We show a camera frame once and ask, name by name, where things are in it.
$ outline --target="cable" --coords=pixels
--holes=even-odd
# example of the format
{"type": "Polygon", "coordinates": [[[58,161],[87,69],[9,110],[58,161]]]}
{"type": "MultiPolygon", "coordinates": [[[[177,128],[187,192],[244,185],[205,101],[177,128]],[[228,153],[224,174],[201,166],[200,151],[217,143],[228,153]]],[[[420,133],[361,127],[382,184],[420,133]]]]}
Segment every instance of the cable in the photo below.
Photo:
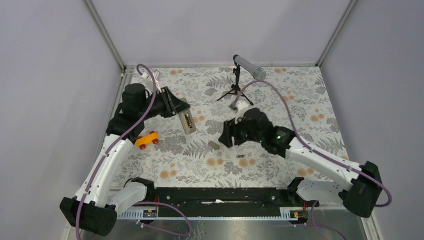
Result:
{"type": "MultiPolygon", "coordinates": [[[[160,203],[161,202],[161,198],[159,196],[155,197],[154,199],[157,198],[157,202],[160,203]]],[[[158,205],[156,204],[156,206],[154,207],[154,210],[156,211],[156,214],[158,214],[158,205]]]]}
{"type": "Polygon", "coordinates": [[[165,206],[165,207],[168,207],[168,208],[175,210],[177,213],[179,213],[181,215],[181,217],[184,218],[185,222],[187,223],[188,232],[187,233],[174,232],[174,231],[163,229],[163,228],[158,227],[158,226],[151,226],[149,224],[142,224],[141,225],[142,227],[144,226],[144,227],[148,227],[148,228],[151,228],[151,229],[156,229],[156,230],[159,230],[159,231],[162,231],[162,232],[165,232],[165,233],[169,233],[169,234],[173,234],[173,235],[176,235],[176,236],[180,236],[180,237],[187,237],[192,232],[193,227],[192,227],[192,224],[190,223],[189,219],[186,217],[186,215],[184,215],[184,213],[182,211],[180,211],[178,208],[176,208],[172,205],[169,205],[169,204],[166,204],[166,203],[163,203],[163,202],[154,202],[154,201],[139,201],[136,204],[134,204],[134,206],[137,206],[137,205],[161,205],[161,206],[165,206]]]}
{"type": "Polygon", "coordinates": [[[87,187],[85,188],[85,192],[82,197],[81,200],[79,202],[78,205],[78,209],[76,211],[76,219],[75,219],[75,233],[76,233],[76,239],[77,240],[81,240],[81,235],[80,235],[80,218],[81,218],[81,209],[83,208],[83,204],[84,201],[86,200],[86,196],[87,193],[90,190],[90,187],[94,181],[94,178],[96,177],[97,172],[100,169],[100,166],[102,165],[102,163],[105,161],[105,158],[107,155],[109,155],[109,152],[115,147],[115,145],[122,140],[125,136],[127,136],[137,125],[139,125],[147,116],[147,114],[149,113],[150,109],[153,106],[153,103],[155,102],[155,97],[156,97],[156,84],[155,84],[155,76],[153,75],[152,71],[150,71],[150,69],[144,65],[144,64],[137,64],[137,72],[142,75],[142,72],[140,71],[140,67],[143,67],[144,69],[147,70],[148,74],[151,77],[151,80],[153,81],[153,93],[152,93],[152,97],[150,100],[150,103],[146,109],[146,111],[143,113],[143,115],[140,117],[140,119],[138,119],[137,122],[134,123],[134,125],[132,125],[130,128],[128,128],[128,130],[126,130],[124,133],[122,133],[122,135],[120,135],[114,142],[112,142],[112,144],[106,149],[105,154],[101,157],[100,161],[98,162],[97,166],[95,166],[95,169],[90,177],[90,180],[87,183],[87,187]]]}
{"type": "Polygon", "coordinates": [[[324,236],[324,234],[318,229],[318,227],[322,227],[322,228],[327,228],[330,230],[333,230],[334,232],[338,233],[344,240],[347,240],[346,236],[343,235],[343,233],[341,231],[339,231],[337,228],[327,225],[327,224],[321,224],[321,223],[316,223],[315,219],[314,219],[314,208],[315,205],[318,203],[318,201],[315,201],[312,205],[312,207],[310,208],[310,218],[312,219],[312,223],[304,223],[304,224],[291,224],[291,225],[283,225],[281,227],[311,227],[314,226],[315,230],[318,232],[318,234],[325,240],[327,240],[327,238],[324,236]]]}
{"type": "Polygon", "coordinates": [[[303,202],[302,212],[304,212],[307,208],[308,208],[308,202],[307,201],[304,201],[303,202]]]}
{"type": "Polygon", "coordinates": [[[133,180],[132,178],[130,178],[130,179],[128,179],[124,184],[123,184],[123,189],[125,188],[125,186],[127,185],[127,183],[129,182],[129,181],[131,181],[131,180],[133,180]]]}
{"type": "Polygon", "coordinates": [[[280,97],[280,99],[281,99],[281,101],[284,103],[284,106],[285,106],[285,109],[287,110],[287,115],[288,115],[288,119],[290,120],[290,124],[291,124],[291,127],[293,128],[293,131],[294,131],[294,134],[296,134],[296,137],[297,137],[297,139],[299,140],[299,142],[301,142],[307,149],[309,149],[310,151],[312,151],[312,152],[314,152],[314,153],[316,153],[318,156],[321,156],[321,157],[323,157],[324,159],[326,159],[326,160],[328,160],[328,161],[330,161],[330,162],[332,162],[333,164],[336,164],[336,165],[339,165],[340,167],[342,167],[342,168],[345,168],[345,169],[348,169],[348,170],[350,170],[350,171],[352,171],[352,172],[354,172],[354,173],[357,173],[357,174],[359,174],[359,175],[361,175],[361,176],[363,176],[363,177],[365,177],[365,178],[367,178],[368,180],[370,180],[371,182],[373,182],[374,184],[376,184],[377,186],[379,186],[381,189],[383,189],[384,191],[385,191],[385,193],[387,194],[387,202],[386,203],[384,203],[384,204],[376,204],[375,206],[376,207],[386,207],[386,206],[389,206],[391,203],[392,203],[392,194],[390,193],[390,191],[389,191],[389,189],[387,189],[387,187],[385,187],[381,182],[379,182],[379,181],[377,181],[377,180],[375,180],[374,178],[372,178],[370,175],[368,175],[368,174],[366,174],[366,173],[364,173],[364,172],[362,172],[362,171],[359,171],[359,170],[356,170],[356,169],[354,169],[354,168],[351,168],[350,166],[348,166],[348,165],[346,165],[346,164],[343,164],[343,163],[341,163],[341,162],[338,162],[338,161],[336,161],[336,160],[334,160],[333,158],[331,158],[331,157],[329,157],[329,156],[327,156],[327,155],[325,155],[325,154],[323,154],[323,153],[321,153],[320,151],[317,151],[317,150],[315,150],[315,149],[313,149],[312,148],[312,146],[311,145],[309,145],[309,144],[307,144],[302,138],[301,138],[301,136],[299,135],[299,133],[298,133],[298,130],[296,129],[296,127],[295,127],[295,122],[293,121],[293,118],[292,118],[292,115],[290,114],[290,111],[289,111],[289,106],[287,105],[287,103],[286,103],[286,101],[284,100],[284,98],[283,98],[283,95],[281,95],[281,93],[280,93],[280,91],[274,86],[274,85],[272,85],[271,83],[269,83],[269,82],[267,82],[267,81],[259,81],[259,80],[255,80],[255,81],[251,81],[251,82],[249,82],[248,84],[246,84],[246,86],[244,86],[243,87],[243,89],[239,92],[239,95],[237,95],[237,97],[235,98],[235,100],[231,103],[232,105],[234,105],[238,100],[239,100],[239,97],[240,97],[240,94],[242,93],[242,92],[244,92],[244,90],[248,87],[248,86],[250,86],[250,85],[252,85],[252,84],[256,84],[256,83],[264,83],[264,84],[267,84],[268,86],[270,86],[277,94],[278,94],[278,96],[280,97]]]}
{"type": "Polygon", "coordinates": [[[312,220],[312,225],[315,228],[316,232],[325,240],[327,240],[326,236],[324,236],[324,234],[318,229],[317,224],[315,223],[315,219],[314,219],[314,208],[315,205],[317,205],[318,201],[314,201],[312,204],[312,207],[310,208],[310,219],[312,220]]]}
{"type": "MultiPolygon", "coordinates": [[[[348,240],[347,238],[346,238],[346,236],[345,235],[343,235],[343,233],[341,232],[341,231],[339,231],[337,228],[335,228],[335,227],[333,227],[333,226],[330,226],[330,225],[326,225],[326,224],[321,224],[321,223],[316,223],[315,225],[317,225],[318,227],[321,227],[321,228],[326,228],[326,229],[330,229],[330,230],[333,230],[334,232],[336,232],[336,233],[338,233],[339,235],[340,235],[340,237],[342,237],[344,240],[348,240]]],[[[313,226],[313,224],[312,223],[305,223],[305,224],[290,224],[290,225],[283,225],[283,226],[280,226],[280,227],[312,227],[313,226]]]]}

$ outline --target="floral pattern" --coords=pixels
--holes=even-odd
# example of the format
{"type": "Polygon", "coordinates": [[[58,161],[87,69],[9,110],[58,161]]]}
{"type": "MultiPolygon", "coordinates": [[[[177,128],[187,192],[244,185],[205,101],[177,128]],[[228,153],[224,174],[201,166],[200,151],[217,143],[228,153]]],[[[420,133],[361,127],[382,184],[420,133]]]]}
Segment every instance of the floral pattern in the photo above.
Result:
{"type": "MultiPolygon", "coordinates": [[[[274,84],[287,101],[294,122],[312,144],[348,159],[345,145],[318,67],[265,67],[266,80],[274,84]]],[[[197,131],[186,135],[177,116],[157,116],[145,122],[142,136],[159,134],[158,144],[144,150],[134,147],[117,172],[113,187],[122,187],[132,177],[154,181],[157,187],[286,187],[294,177],[329,181],[299,162],[269,154],[260,144],[246,142],[226,148],[218,142],[223,122],[234,117],[228,95],[235,76],[230,67],[157,68],[159,84],[168,86],[179,98],[186,98],[197,131]],[[212,149],[209,141],[220,145],[212,149]]],[[[240,86],[252,81],[242,69],[240,86]]],[[[143,82],[134,73],[132,83],[143,82]]],[[[264,84],[246,89],[245,94],[274,125],[290,127],[289,118],[278,95],[264,84]]]]}

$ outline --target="microphone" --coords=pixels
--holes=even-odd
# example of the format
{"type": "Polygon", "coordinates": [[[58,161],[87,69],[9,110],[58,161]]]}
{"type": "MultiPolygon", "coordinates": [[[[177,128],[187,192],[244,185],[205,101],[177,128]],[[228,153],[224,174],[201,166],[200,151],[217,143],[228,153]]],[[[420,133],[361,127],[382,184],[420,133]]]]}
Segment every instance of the microphone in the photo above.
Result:
{"type": "Polygon", "coordinates": [[[262,67],[257,67],[253,65],[241,56],[236,54],[232,57],[232,59],[234,60],[234,63],[246,69],[246,71],[248,71],[253,76],[253,79],[262,81],[265,80],[265,78],[267,77],[267,73],[262,67]]]}

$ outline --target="small black object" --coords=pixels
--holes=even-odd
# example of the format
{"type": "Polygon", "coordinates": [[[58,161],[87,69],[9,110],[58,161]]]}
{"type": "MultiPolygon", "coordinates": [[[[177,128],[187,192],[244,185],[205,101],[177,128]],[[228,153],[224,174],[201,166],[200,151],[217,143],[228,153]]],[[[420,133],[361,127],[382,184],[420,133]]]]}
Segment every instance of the small black object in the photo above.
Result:
{"type": "MultiPolygon", "coordinates": [[[[223,97],[225,97],[225,96],[227,96],[227,95],[238,95],[239,94],[239,92],[241,92],[242,91],[242,89],[240,88],[240,86],[239,86],[239,80],[240,80],[240,65],[239,64],[237,64],[236,62],[234,62],[234,64],[235,64],[235,68],[232,70],[232,72],[235,74],[235,84],[232,84],[231,85],[231,90],[229,90],[228,92],[226,92],[224,95],[222,95],[220,98],[218,98],[218,100],[217,101],[219,101],[219,100],[221,100],[223,97]]],[[[244,93],[241,93],[240,94],[240,96],[242,96],[242,97],[244,97],[244,98],[246,98],[246,100],[250,103],[250,105],[254,105],[253,104],[253,102],[252,101],[250,101],[249,100],[249,98],[244,94],[244,93]]]]}
{"type": "MultiPolygon", "coordinates": [[[[72,227],[75,227],[79,204],[80,201],[68,197],[64,197],[60,202],[60,210],[72,227]]],[[[100,236],[106,236],[112,231],[117,217],[115,205],[98,207],[91,203],[83,203],[79,218],[79,228],[100,236]]]]}

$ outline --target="black joint housing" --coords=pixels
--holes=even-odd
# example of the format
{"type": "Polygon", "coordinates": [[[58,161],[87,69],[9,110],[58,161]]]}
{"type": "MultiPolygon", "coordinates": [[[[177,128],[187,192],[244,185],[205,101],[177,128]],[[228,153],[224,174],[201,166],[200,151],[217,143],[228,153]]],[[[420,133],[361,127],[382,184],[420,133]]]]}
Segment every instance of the black joint housing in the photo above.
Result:
{"type": "MultiPolygon", "coordinates": [[[[158,90],[161,91],[156,94],[150,112],[123,139],[129,139],[134,144],[145,128],[145,120],[157,115],[170,118],[190,108],[188,103],[174,96],[167,86],[158,90]]],[[[125,90],[122,93],[122,102],[118,104],[113,118],[109,121],[106,134],[120,136],[125,133],[146,112],[152,97],[152,95],[148,95],[148,91],[143,84],[132,83],[125,86],[125,90]]]]}
{"type": "Polygon", "coordinates": [[[268,153],[285,158],[286,150],[290,149],[290,142],[294,137],[296,137],[296,134],[291,129],[275,126],[272,133],[269,134],[265,141],[262,141],[261,145],[268,153]]]}
{"type": "MultiPolygon", "coordinates": [[[[60,202],[60,210],[72,227],[75,227],[79,204],[80,201],[68,197],[64,197],[60,202]]],[[[98,207],[93,204],[83,203],[79,218],[79,228],[100,236],[106,236],[112,231],[117,217],[115,205],[98,207]]]]}
{"type": "Polygon", "coordinates": [[[304,200],[298,195],[298,186],[305,178],[295,177],[287,186],[287,198],[293,205],[300,205],[304,200]]]}
{"type": "MultiPolygon", "coordinates": [[[[374,163],[367,161],[362,168],[362,172],[378,182],[382,182],[379,168],[374,163]]],[[[343,200],[343,206],[347,210],[359,217],[369,218],[379,199],[382,188],[362,175],[359,175],[352,182],[352,188],[349,191],[343,190],[339,192],[338,196],[343,200]]]]}

